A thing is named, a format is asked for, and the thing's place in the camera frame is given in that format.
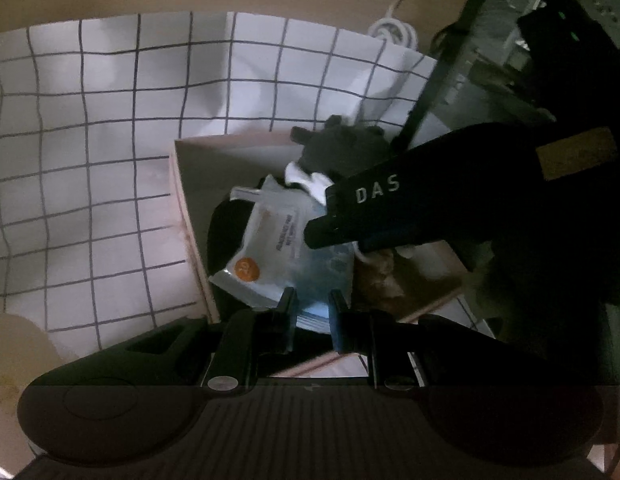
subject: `ribbed black surface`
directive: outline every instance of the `ribbed black surface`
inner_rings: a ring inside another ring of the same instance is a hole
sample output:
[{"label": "ribbed black surface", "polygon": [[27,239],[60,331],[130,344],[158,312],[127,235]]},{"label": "ribbed black surface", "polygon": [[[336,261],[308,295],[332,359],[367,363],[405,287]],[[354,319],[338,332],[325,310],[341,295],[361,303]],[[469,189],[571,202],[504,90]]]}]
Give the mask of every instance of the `ribbed black surface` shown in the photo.
[{"label": "ribbed black surface", "polygon": [[138,463],[82,468],[39,458],[19,480],[600,479],[587,460],[516,469],[442,441],[416,403],[367,385],[257,386],[209,402],[180,441]]}]

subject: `round orange label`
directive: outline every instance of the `round orange label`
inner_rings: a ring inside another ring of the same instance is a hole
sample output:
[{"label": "round orange label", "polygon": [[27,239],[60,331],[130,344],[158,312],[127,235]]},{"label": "round orange label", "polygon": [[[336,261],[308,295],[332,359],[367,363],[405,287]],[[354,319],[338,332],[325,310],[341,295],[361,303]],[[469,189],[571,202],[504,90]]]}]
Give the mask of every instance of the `round orange label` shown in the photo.
[{"label": "round orange label", "polygon": [[241,258],[234,264],[234,274],[244,282],[255,282],[259,278],[261,271],[252,258]]}]

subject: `coiled white cable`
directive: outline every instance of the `coiled white cable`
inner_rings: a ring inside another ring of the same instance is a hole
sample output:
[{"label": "coiled white cable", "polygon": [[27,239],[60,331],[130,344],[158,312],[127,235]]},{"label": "coiled white cable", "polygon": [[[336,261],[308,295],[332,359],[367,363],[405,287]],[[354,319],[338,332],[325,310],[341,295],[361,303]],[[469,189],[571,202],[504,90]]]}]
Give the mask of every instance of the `coiled white cable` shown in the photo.
[{"label": "coiled white cable", "polygon": [[390,5],[384,18],[377,20],[367,30],[367,34],[373,38],[380,38],[391,43],[417,50],[419,37],[417,31],[410,23],[402,22],[394,17],[394,11],[401,5],[403,0],[396,0]]}]

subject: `wet wipes package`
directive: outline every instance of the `wet wipes package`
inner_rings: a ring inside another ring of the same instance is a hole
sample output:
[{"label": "wet wipes package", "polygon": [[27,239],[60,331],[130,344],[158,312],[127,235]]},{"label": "wet wipes package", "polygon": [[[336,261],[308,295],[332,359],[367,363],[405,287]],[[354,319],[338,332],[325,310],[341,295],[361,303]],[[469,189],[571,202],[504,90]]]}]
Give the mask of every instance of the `wet wipes package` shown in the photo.
[{"label": "wet wipes package", "polygon": [[329,333],[328,294],[351,295],[354,252],[351,244],[310,249],[305,225],[325,208],[307,193],[281,186],[271,175],[261,189],[235,187],[231,200],[254,202],[240,250],[210,278],[252,308],[274,308],[293,286],[299,299],[297,326]]}]

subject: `white grid cloth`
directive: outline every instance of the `white grid cloth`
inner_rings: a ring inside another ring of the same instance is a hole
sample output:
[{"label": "white grid cloth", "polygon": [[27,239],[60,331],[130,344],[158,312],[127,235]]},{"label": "white grid cloth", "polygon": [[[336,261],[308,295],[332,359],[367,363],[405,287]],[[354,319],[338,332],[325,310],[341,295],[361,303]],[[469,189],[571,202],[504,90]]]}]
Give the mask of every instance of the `white grid cloth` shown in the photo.
[{"label": "white grid cloth", "polygon": [[[170,226],[175,139],[400,129],[434,61],[272,16],[192,12],[0,34],[0,312],[84,356],[202,313]],[[421,141],[445,133],[430,118]]]}]

